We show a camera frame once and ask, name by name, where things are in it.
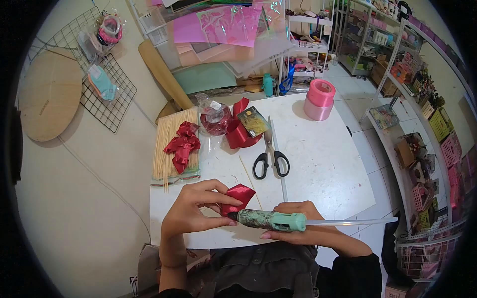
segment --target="white table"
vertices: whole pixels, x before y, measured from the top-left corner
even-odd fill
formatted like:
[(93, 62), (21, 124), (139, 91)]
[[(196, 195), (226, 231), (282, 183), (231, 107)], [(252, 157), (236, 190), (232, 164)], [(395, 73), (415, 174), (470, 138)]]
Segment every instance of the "white table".
[[(302, 93), (267, 98), (250, 102), (249, 107), (255, 106), (263, 117), (270, 116), (274, 122), (278, 148), (290, 162), (290, 173), (285, 177), (288, 201), (310, 200), (325, 219), (349, 218), (375, 204), (368, 175), (336, 109), (333, 108), (327, 120), (313, 121), (303, 112), (305, 96)], [(283, 202), (281, 181), (274, 168), (268, 169), (263, 180), (256, 180), (252, 175), (255, 159), (265, 152), (263, 139), (252, 147), (230, 150), (227, 143), (222, 144), (224, 136), (208, 139), (200, 135), (199, 138), (201, 180), (217, 178), (229, 187), (239, 183), (252, 187), (241, 157), (257, 192), (247, 208), (260, 210), (260, 201), (263, 210), (271, 211)], [(153, 245), (160, 243), (161, 222), (182, 186), (170, 186), (168, 193), (161, 187), (151, 187)], [(218, 216), (207, 208), (203, 213)], [(270, 242), (259, 238), (263, 231), (239, 225), (190, 233), (184, 238), (188, 248), (243, 247)]]

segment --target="cardboard box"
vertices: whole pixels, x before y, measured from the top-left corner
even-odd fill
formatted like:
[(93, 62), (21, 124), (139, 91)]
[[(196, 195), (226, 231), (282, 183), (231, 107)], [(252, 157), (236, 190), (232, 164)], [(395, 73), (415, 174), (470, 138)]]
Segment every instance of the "cardboard box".
[(386, 291), (384, 292), (385, 298), (405, 298), (406, 292), (409, 287), (400, 287), (392, 284), (386, 285)]
[[(386, 55), (379, 54), (376, 60), (376, 64), (371, 70), (370, 77), (376, 85), (379, 85), (381, 80), (383, 79), (384, 73), (388, 66), (388, 62), (385, 61)], [(393, 97), (395, 96), (396, 92), (399, 92), (397, 87), (393, 84), (390, 79), (386, 79), (384, 82), (383, 88), (381, 89), (381, 94), (383, 97)]]
[(400, 141), (394, 150), (397, 153), (397, 158), (403, 169), (413, 164), (415, 160), (414, 153), (411, 151), (411, 148), (409, 148), (409, 144), (405, 139)]

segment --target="red ribbon bow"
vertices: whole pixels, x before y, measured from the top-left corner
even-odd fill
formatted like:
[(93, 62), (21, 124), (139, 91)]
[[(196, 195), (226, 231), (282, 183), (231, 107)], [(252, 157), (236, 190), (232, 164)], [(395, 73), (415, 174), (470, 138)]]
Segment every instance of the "red ribbon bow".
[(172, 163), (179, 174), (182, 174), (189, 163), (189, 154), (192, 150), (200, 149), (199, 138), (195, 132), (199, 126), (195, 123), (184, 121), (177, 130), (179, 137), (174, 137), (164, 148), (164, 152), (176, 155), (172, 159)]
[(227, 216), (230, 212), (238, 212), (245, 209), (250, 199), (255, 194), (255, 190), (246, 187), (245, 185), (237, 184), (236, 186), (229, 188), (225, 194), (241, 201), (243, 204), (240, 206), (222, 205), (222, 216)]
[(243, 112), (247, 108), (248, 104), (249, 100), (245, 97), (243, 97), (238, 103), (234, 104), (232, 121), (227, 126), (227, 133), (225, 134), (225, 137), (228, 141), (228, 145), (231, 149), (235, 149), (238, 147), (250, 147), (252, 145), (255, 145), (262, 137), (262, 134), (259, 134), (256, 137), (252, 138), (249, 135), (249, 132), (243, 126), (242, 122), (240, 122), (239, 118), (237, 117), (237, 114)]

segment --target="sticker label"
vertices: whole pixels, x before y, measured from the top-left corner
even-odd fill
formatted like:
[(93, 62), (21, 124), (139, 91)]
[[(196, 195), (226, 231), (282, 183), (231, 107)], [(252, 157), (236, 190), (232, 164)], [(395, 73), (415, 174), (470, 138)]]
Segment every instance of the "sticker label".
[(216, 102), (216, 101), (212, 101), (212, 102), (210, 103), (210, 107), (211, 107), (212, 109), (218, 111), (218, 110), (220, 110), (220, 108), (222, 107), (222, 105), (219, 104), (219, 103)]

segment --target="pink box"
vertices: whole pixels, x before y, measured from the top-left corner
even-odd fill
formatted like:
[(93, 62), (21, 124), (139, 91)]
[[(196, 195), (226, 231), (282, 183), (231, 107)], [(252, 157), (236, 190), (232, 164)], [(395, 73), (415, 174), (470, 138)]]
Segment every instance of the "pink box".
[(415, 25), (417, 28), (421, 28), (421, 22), (415, 17), (413, 17), (411, 14), (409, 15), (409, 22)]
[(429, 36), (430, 39), (434, 39), (434, 32), (432, 32), (431, 28), (427, 27), (426, 25), (421, 23), (421, 31), (424, 32), (425, 35)]
[(382, 28), (383, 22), (381, 22), (380, 20), (376, 18), (371, 18), (371, 24), (373, 24), (374, 26), (378, 28)]
[(447, 45), (442, 39), (439, 38), (439, 36), (434, 35), (434, 42), (439, 46), (439, 48), (446, 52)]

